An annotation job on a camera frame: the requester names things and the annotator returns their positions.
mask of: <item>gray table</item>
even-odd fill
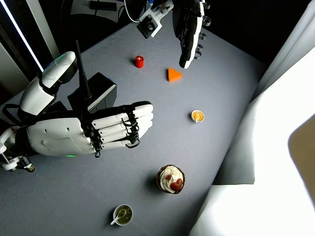
[[[37,167],[33,174],[1,169],[1,235],[189,233],[264,66],[206,32],[201,59],[188,70],[181,69],[180,43],[171,22],[169,14],[157,36],[147,40],[130,24],[82,55],[88,78],[99,71],[117,83],[116,106],[152,102],[153,127],[140,146],[106,150],[99,159],[37,155],[31,158]],[[133,65],[136,55],[144,56],[144,68]],[[183,72],[182,80],[167,82],[168,67]],[[76,87],[77,74],[58,94],[68,108],[66,96]],[[19,99],[20,95],[10,102]],[[203,123],[190,120],[195,109],[204,112]],[[163,193],[154,184],[165,164],[185,172],[185,187],[178,195]],[[120,204],[133,207],[133,221],[125,227],[110,226],[113,210]]]

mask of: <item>white led light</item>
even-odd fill
[[[25,39],[25,37],[24,37],[23,33],[21,32],[21,30],[20,30],[18,24],[16,23],[15,19],[13,18],[12,14],[11,14],[11,12],[10,12],[10,10],[9,10],[9,8],[8,8],[7,5],[5,4],[4,0],[0,0],[0,2],[1,2],[1,4],[2,4],[2,6],[4,7],[6,13],[8,14],[10,20],[12,21],[12,23],[13,23],[15,29],[16,29],[17,32],[19,33],[21,39],[23,40],[25,46],[28,48],[30,54],[31,54],[32,57],[34,58],[36,64],[37,64],[38,67],[39,67],[39,69],[41,70],[41,72],[43,72],[43,67],[40,65],[40,63],[39,63],[37,57],[35,56],[33,50],[31,49],[29,43],[28,43],[27,40]]]

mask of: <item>whipped cream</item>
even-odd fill
[[[176,182],[179,178],[183,179],[183,174],[180,170],[177,169],[175,166],[168,166],[165,168],[164,171],[161,172],[159,176],[160,185],[163,190],[166,190],[170,193],[175,193],[173,189],[171,189],[171,184]]]

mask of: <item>brown cupcake wrapper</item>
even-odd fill
[[[168,167],[168,166],[175,166],[175,165],[166,165],[166,166],[163,166],[163,167],[160,169],[160,171],[157,173],[157,176],[156,176],[156,183],[157,183],[158,188],[159,188],[160,190],[162,190],[163,192],[165,192],[165,193],[170,193],[170,192],[168,192],[168,191],[162,189],[161,184],[160,184],[160,180],[159,180],[159,176],[161,175],[162,171],[164,171],[164,170],[166,169],[166,167]],[[179,194],[179,193],[182,191],[182,189],[183,189],[183,187],[184,187],[184,184],[185,184],[185,174],[184,174],[184,172],[183,172],[181,169],[179,169],[177,166],[175,166],[175,167],[176,167],[176,168],[182,173],[182,175],[183,175],[183,185],[182,185],[182,188],[181,188],[178,192],[170,193],[170,194]]]

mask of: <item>bowl of green soup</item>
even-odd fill
[[[127,204],[122,204],[122,205],[119,205],[118,207],[116,207],[116,209],[114,210],[114,214],[113,214],[113,219],[115,219],[118,215],[118,212],[121,210],[121,209],[125,209],[127,214],[120,218],[119,220],[116,221],[116,224],[120,225],[120,226],[124,226],[124,225],[127,225],[130,223],[130,221],[132,220],[132,217],[133,217],[133,211],[132,211],[132,208],[131,206],[127,205]]]

